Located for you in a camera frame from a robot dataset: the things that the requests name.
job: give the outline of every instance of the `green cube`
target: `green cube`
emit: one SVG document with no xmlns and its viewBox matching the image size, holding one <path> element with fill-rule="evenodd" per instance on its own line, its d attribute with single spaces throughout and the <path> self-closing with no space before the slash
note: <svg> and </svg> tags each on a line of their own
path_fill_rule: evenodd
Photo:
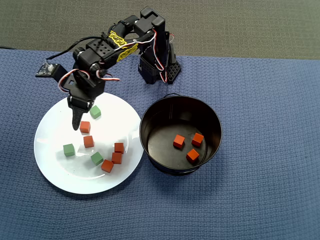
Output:
<svg viewBox="0 0 320 240">
<path fill-rule="evenodd" d="M 97 117 L 101 116 L 101 111 L 97 106 L 93 106 L 90 109 L 90 114 L 94 119 L 96 119 Z"/>
<path fill-rule="evenodd" d="M 74 145 L 72 143 L 67 144 L 67 145 L 63 145 L 63 152 L 66 157 L 75 155 Z"/>
<path fill-rule="evenodd" d="M 104 161 L 104 158 L 101 156 L 101 154 L 97 151 L 95 154 L 91 156 L 92 162 L 98 166 L 100 163 Z"/>
</svg>

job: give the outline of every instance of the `white plate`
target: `white plate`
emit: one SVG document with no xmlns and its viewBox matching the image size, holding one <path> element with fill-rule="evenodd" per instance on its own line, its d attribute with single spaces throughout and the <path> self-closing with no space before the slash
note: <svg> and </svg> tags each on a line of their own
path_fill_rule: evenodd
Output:
<svg viewBox="0 0 320 240">
<path fill-rule="evenodd" d="M 109 93 L 95 100 L 101 116 L 90 113 L 82 121 L 91 124 L 89 133 L 72 127 L 72 110 L 67 98 L 55 104 L 43 117 L 34 137 L 34 156 L 42 174 L 55 186 L 75 194 L 95 194 L 109 190 L 124 181 L 135 170 L 143 154 L 140 143 L 140 117 L 126 101 Z M 94 147 L 84 147 L 84 136 L 91 135 Z M 99 152 L 111 160 L 115 143 L 124 143 L 122 164 L 115 164 L 111 173 L 95 166 L 91 155 Z M 75 155 L 66 157 L 63 145 L 73 144 Z"/>
</svg>

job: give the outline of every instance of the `blue tablecloth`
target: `blue tablecloth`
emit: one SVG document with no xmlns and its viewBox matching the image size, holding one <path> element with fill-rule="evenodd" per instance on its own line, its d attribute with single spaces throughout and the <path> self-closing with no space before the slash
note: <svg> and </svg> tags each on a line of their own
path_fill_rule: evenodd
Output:
<svg viewBox="0 0 320 240">
<path fill-rule="evenodd" d="M 51 54 L 0 50 L 0 239 L 320 238 L 320 61 L 180 56 L 173 85 L 147 85 L 129 56 L 106 92 L 140 116 L 165 94 L 196 97 L 218 114 L 221 146 L 190 175 L 161 173 L 144 154 L 119 186 L 76 195 L 48 182 L 34 157 L 40 120 L 66 97 L 35 78 Z M 70 70 L 73 58 L 52 62 Z"/>
</svg>

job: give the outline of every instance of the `pot handle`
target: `pot handle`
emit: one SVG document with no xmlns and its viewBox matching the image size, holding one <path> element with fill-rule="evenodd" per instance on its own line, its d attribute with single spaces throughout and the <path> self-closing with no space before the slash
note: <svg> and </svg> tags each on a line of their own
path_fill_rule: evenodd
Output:
<svg viewBox="0 0 320 240">
<path fill-rule="evenodd" d="M 170 95 L 177 95 L 177 96 L 181 96 L 180 94 L 178 94 L 178 93 L 168 93 L 167 95 L 164 95 L 164 97 L 163 98 L 166 98 L 166 97 L 169 97 Z"/>
</svg>

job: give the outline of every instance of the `wooden cube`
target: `wooden cube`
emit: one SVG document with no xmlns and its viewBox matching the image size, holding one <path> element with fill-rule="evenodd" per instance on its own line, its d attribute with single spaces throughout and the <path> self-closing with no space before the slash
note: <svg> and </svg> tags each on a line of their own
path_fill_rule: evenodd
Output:
<svg viewBox="0 0 320 240">
<path fill-rule="evenodd" d="M 176 135 L 175 139 L 173 141 L 173 146 L 175 146 L 176 148 L 182 148 L 182 145 L 184 144 L 185 138 L 183 136 L 180 135 Z"/>
<path fill-rule="evenodd" d="M 114 144 L 114 152 L 115 152 L 115 153 L 122 153 L 122 154 L 124 154 L 124 152 L 125 152 L 125 147 L 124 147 L 123 142 L 116 142 L 116 143 Z"/>
<path fill-rule="evenodd" d="M 199 133 L 195 133 L 191 143 L 197 147 L 200 147 L 203 139 L 204 139 L 204 136 L 202 136 Z"/>
<path fill-rule="evenodd" d="M 194 163 L 199 157 L 199 153 L 197 153 L 196 150 L 192 149 L 190 152 L 188 152 L 188 154 L 186 155 L 186 159 L 188 159 L 188 161 L 190 163 Z"/>
<path fill-rule="evenodd" d="M 85 148 L 92 148 L 95 146 L 94 139 L 92 138 L 92 136 L 84 136 L 83 142 Z"/>
<path fill-rule="evenodd" d="M 104 161 L 104 158 L 101 156 L 101 154 L 97 151 L 95 154 L 91 156 L 92 162 L 98 166 L 100 163 Z"/>
<path fill-rule="evenodd" d="M 113 152 L 111 161 L 114 164 L 121 164 L 121 162 L 122 162 L 122 154 L 121 154 L 121 152 Z"/>
<path fill-rule="evenodd" d="M 101 165 L 101 169 L 105 172 L 110 173 L 112 168 L 114 167 L 114 163 L 112 161 L 108 161 L 108 160 L 104 160 L 102 165 Z"/>
<path fill-rule="evenodd" d="M 93 106 L 90 109 L 90 114 L 94 119 L 96 119 L 97 117 L 101 116 L 101 111 L 97 106 Z"/>
<path fill-rule="evenodd" d="M 67 144 L 67 145 L 63 145 L 63 153 L 66 157 L 75 155 L 74 145 L 72 143 Z"/>
<path fill-rule="evenodd" d="M 90 133 L 90 122 L 88 121 L 81 121 L 81 124 L 80 124 L 80 132 L 82 133 L 85 133 L 85 134 L 88 134 Z"/>
</svg>

